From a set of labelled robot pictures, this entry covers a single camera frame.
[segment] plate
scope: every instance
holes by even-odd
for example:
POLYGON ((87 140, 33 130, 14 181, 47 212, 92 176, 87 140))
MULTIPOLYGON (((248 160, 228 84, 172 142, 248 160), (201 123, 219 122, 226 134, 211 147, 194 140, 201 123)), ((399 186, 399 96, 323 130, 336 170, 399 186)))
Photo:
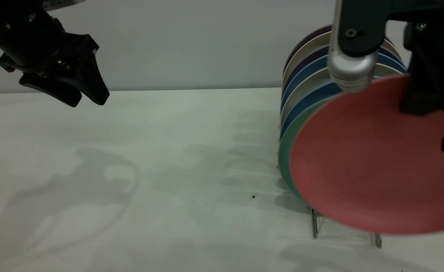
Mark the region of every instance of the plate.
MULTIPOLYGON (((400 71, 384 64, 377 63, 375 65, 375 77, 392 76, 401 74, 400 71)), ((328 68, 324 68, 308 76, 303 80, 289 95, 283 110, 281 111, 281 126, 283 125, 289 112, 294 109, 295 105, 310 91, 315 90, 318 86, 331 82, 328 68)))
POLYGON ((444 230, 444 114, 402 114, 408 75, 375 80, 321 107, 298 133, 291 176, 308 203, 382 234, 444 230))
MULTIPOLYGON (((325 75, 329 74, 327 68, 320 70, 318 73, 325 75)), ((396 69, 393 69, 392 67, 383 64, 377 63, 375 67, 375 74, 379 76, 389 76, 391 74, 399 74, 399 73, 400 72, 397 71, 396 69)), ((320 88, 317 87, 311 88, 310 91, 312 90, 314 90, 313 92, 317 94, 319 93, 320 88)), ((299 103, 303 104, 302 100, 304 100, 305 98, 306 97, 303 97, 302 99, 298 100, 299 103)), ((281 177, 283 178, 283 181, 286 183, 289 190, 300 199, 303 198, 301 197, 300 193, 298 193, 298 190, 294 185, 289 170, 289 155, 291 153, 291 147, 293 146, 293 142, 294 139, 296 138, 296 135, 298 134, 298 131, 300 131, 305 121, 312 115, 312 113, 315 112, 315 110, 317 110, 322 104, 324 104, 326 101, 330 100, 331 98, 333 98, 333 96, 319 100, 307 108, 298 107, 297 106, 298 104, 296 104, 294 107, 296 117, 289 121, 289 125, 287 126, 286 131, 283 133, 281 141, 279 142, 278 166, 279 166, 279 171, 281 172, 281 177)))
POLYGON ((326 32, 331 31, 331 25, 329 26, 324 26, 320 29, 317 29, 315 31, 313 31, 312 33, 310 33, 308 36, 305 36, 305 38, 303 38, 291 51, 291 53, 289 54, 289 56, 286 59, 286 63, 284 64, 284 70, 286 69, 289 61, 291 60, 291 58, 293 58, 293 56, 296 54, 296 52, 305 44, 307 44, 310 40, 312 40, 313 38, 316 38, 317 36, 320 36, 321 34, 324 34, 326 32))
POLYGON ((289 188, 289 191, 297 196, 299 199, 304 200, 301 194, 296 189, 294 185, 293 178, 291 177, 291 172, 289 170, 289 155, 291 153, 291 147, 293 146, 294 138, 300 131, 301 127, 305 123, 305 121, 319 108, 321 105, 326 103, 326 101, 330 100, 332 97, 328 97, 326 99, 320 100, 313 105, 309 106, 306 110, 303 110, 302 113, 294 119, 291 125, 286 129, 286 133, 284 133, 281 141, 279 142, 279 150, 278 150, 278 166, 279 172, 281 173, 281 177, 283 178, 284 183, 289 188))
MULTIPOLYGON (((384 49, 379 49, 379 52, 386 52, 384 49)), ((283 97, 281 98, 281 111, 284 108, 284 104, 286 103, 287 99, 289 98, 289 95, 293 92, 293 90, 308 76, 312 75, 313 73, 319 71, 320 69, 323 69, 326 67, 326 62, 328 60, 328 55, 324 55, 323 57, 320 57, 310 64, 306 65, 303 69, 301 69, 291 80, 291 82, 287 85, 286 90, 284 90, 283 97)), ((378 53, 378 60, 377 63, 381 63, 384 65, 388 65, 390 67, 393 67, 397 69, 398 71, 405 73, 407 70, 406 68, 397 62, 396 60, 392 59, 391 57, 388 57, 382 53, 378 53)))
MULTIPOLYGON (((318 36, 308 36, 311 37, 311 40, 307 41, 306 43, 301 44, 300 48, 297 50, 297 52, 293 55, 290 55, 289 61, 287 62, 286 66, 284 67, 283 72, 283 83, 285 83, 289 77, 289 74, 294 70, 294 68, 300 63, 305 57, 307 57, 309 54, 311 54, 313 51, 318 50, 319 48, 322 48, 326 45, 329 45, 330 39, 331 39, 331 26, 326 26, 325 28, 322 28, 321 30, 327 30, 326 32, 322 31, 315 31, 312 34, 319 34, 318 36)), ((383 48, 386 48, 392 55, 395 56, 399 62, 402 62, 397 49, 395 46, 388 40, 388 38, 385 38, 382 46, 383 48)))
MULTIPOLYGON (((294 79, 294 77, 306 66, 308 66, 311 62, 315 61, 317 58, 324 56, 325 54, 328 53, 329 50, 329 45, 322 47, 314 52, 312 52, 308 57, 306 57, 305 59, 303 59, 300 63, 298 63, 298 65, 296 66, 296 68, 293 69, 293 71, 291 72, 291 74, 289 75, 288 79, 286 80, 286 82, 283 84, 283 93, 284 90, 286 90, 287 86, 289 85, 289 83, 291 83, 291 81, 294 79)), ((388 49, 381 47, 378 50, 379 53, 382 53, 388 57, 391 57, 393 60, 395 60, 396 62, 398 62, 400 65, 402 65, 402 67, 405 67, 405 65, 403 64, 402 60, 399 59, 395 54, 393 54, 391 51, 389 51, 388 49)))

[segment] tabletop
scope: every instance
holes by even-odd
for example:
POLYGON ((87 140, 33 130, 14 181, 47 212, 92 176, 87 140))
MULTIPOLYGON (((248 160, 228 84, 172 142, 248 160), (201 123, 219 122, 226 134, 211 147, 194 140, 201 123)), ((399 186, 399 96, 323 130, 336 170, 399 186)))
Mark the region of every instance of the tabletop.
POLYGON ((444 272, 444 232, 310 215, 277 169, 278 88, 0 94, 1 272, 444 272))

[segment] red plate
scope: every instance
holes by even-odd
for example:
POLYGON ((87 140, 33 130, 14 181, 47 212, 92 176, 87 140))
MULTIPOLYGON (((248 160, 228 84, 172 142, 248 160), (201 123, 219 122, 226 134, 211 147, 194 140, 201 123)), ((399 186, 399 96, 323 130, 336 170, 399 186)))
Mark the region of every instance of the red plate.
POLYGON ((444 230, 444 114, 400 113, 407 85, 391 76, 342 94, 298 134, 291 175, 325 216, 376 233, 444 230))

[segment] robotic arm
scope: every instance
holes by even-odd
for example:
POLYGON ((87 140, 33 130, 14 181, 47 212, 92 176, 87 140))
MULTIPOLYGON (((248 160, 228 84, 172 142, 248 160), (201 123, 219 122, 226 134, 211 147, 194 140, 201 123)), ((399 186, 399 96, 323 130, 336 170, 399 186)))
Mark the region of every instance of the robotic arm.
POLYGON ((387 20, 405 21, 411 79, 400 110, 444 110, 444 0, 337 0, 334 20, 328 68, 342 90, 369 86, 387 20))
POLYGON ((23 86, 72 107, 81 93, 99 105, 108 99, 96 64, 99 46, 89 35, 66 33, 41 0, 0 0, 0 48, 0 66, 22 71, 23 86))
MULTIPOLYGON (((81 93, 103 105, 109 92, 96 64, 99 46, 89 35, 66 33, 47 14, 45 8, 52 5, 45 2, 0 0, 0 65, 8 72, 22 71, 21 85, 72 107, 81 93)), ((65 0, 47 2, 56 7, 65 0)), ((350 92, 369 86, 387 20, 409 22, 405 48, 413 53, 411 83, 401 111, 425 115, 444 110, 444 0, 337 0, 328 58, 333 81, 350 92)))

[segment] rack leg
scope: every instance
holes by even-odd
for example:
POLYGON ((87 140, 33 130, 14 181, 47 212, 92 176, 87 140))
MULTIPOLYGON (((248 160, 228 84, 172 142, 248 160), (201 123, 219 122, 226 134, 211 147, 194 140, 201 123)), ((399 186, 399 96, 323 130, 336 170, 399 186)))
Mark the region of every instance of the rack leg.
POLYGON ((311 220, 313 239, 316 240, 318 238, 318 212, 313 208, 311 208, 311 220))
POLYGON ((382 248, 382 237, 379 233, 375 234, 375 246, 376 248, 382 248))

